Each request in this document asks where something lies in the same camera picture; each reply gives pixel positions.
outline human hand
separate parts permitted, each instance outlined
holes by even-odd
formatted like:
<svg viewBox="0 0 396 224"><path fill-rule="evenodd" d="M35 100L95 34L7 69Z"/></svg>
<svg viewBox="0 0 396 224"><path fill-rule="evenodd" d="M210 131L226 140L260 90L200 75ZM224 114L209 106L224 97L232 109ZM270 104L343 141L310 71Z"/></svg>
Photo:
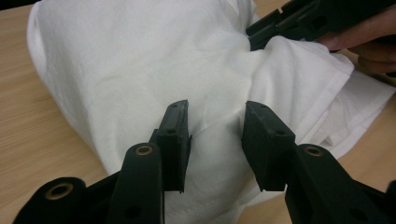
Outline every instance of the human hand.
<svg viewBox="0 0 396 224"><path fill-rule="evenodd" d="M329 50L348 49L359 55L361 66L377 73L396 72L396 42L373 41L396 35L396 6L373 16L339 34L326 34L317 41Z"/></svg>

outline white towel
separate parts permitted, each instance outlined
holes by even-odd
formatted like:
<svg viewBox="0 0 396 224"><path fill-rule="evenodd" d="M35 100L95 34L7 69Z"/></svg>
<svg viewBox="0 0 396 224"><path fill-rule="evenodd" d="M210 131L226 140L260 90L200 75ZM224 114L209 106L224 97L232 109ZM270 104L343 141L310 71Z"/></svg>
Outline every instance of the white towel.
<svg viewBox="0 0 396 224"><path fill-rule="evenodd" d="M250 52L253 11L247 0L47 0L32 9L37 73L110 174L130 146L149 140L168 105L189 100L185 193L166 193L167 223L231 223L259 195L240 143L247 100L271 106L297 143L343 145L341 155L364 133L367 119L357 118L372 121L394 92L361 76L352 79L371 97L342 90L353 66L320 44L278 36ZM350 108L358 109L343 119L354 122L333 127Z"/></svg>

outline white fabric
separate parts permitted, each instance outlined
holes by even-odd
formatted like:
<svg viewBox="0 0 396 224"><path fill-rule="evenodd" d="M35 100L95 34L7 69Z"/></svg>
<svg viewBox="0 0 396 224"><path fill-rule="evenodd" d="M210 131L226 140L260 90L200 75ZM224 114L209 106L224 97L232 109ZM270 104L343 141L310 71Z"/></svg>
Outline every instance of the white fabric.
<svg viewBox="0 0 396 224"><path fill-rule="evenodd" d="M278 36L250 52L253 9L247 0L48 0L32 9L37 73L110 174L168 105L189 100L185 193L166 193L167 223L231 223L259 195L240 144L247 100L271 106L297 143L342 155L393 94L370 78L348 81L352 64L320 44ZM351 122L334 122L341 112Z"/></svg>

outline black plastic part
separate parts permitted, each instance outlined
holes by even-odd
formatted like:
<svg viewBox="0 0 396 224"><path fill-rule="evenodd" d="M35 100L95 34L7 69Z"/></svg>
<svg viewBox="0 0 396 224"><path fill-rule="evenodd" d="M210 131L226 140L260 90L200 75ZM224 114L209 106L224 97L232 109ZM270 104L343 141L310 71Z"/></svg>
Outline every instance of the black plastic part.
<svg viewBox="0 0 396 224"><path fill-rule="evenodd" d="M293 224L389 223L326 149L299 145L291 164L286 203Z"/></svg>
<svg viewBox="0 0 396 224"><path fill-rule="evenodd" d="M84 214L85 183L61 177L38 189L18 213L14 223L77 223Z"/></svg>
<svg viewBox="0 0 396 224"><path fill-rule="evenodd" d="M163 223L161 151L155 144L128 149L106 223Z"/></svg>
<svg viewBox="0 0 396 224"><path fill-rule="evenodd" d="M187 100L169 105L149 143L131 147L119 172L88 188L74 177L50 181L14 223L164 223L163 192L184 189L191 148L188 105ZM48 200L48 191L50 198L67 194Z"/></svg>
<svg viewBox="0 0 396 224"><path fill-rule="evenodd" d="M247 28L249 36L270 29L268 26L276 28L276 32L261 35L262 39L250 38L250 48L264 48L266 42L275 35L312 41L329 32L340 32L393 4L396 4L396 0L291 0L282 7L280 15L265 17ZM269 15L274 14L279 14L278 10Z"/></svg>
<svg viewBox="0 0 396 224"><path fill-rule="evenodd" d="M295 135L266 105L247 102L242 149L261 190L285 189Z"/></svg>
<svg viewBox="0 0 396 224"><path fill-rule="evenodd" d="M189 163L191 137L188 128L187 100L168 106L160 128L151 137L163 155L163 189L184 191L187 165Z"/></svg>

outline table surface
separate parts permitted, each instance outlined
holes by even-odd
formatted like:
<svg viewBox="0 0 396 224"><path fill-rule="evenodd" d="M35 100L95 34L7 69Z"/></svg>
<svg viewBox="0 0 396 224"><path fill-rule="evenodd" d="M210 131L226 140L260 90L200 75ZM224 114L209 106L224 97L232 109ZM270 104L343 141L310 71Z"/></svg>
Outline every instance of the table surface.
<svg viewBox="0 0 396 224"><path fill-rule="evenodd" d="M257 12L266 15L286 2L257 0ZM25 38L30 8L0 11L0 223L11 223L33 193L52 179L75 176L89 186L106 177L35 72ZM353 178L382 191L396 179L395 115L393 96L340 159ZM238 223L290 223L283 196L245 209Z"/></svg>

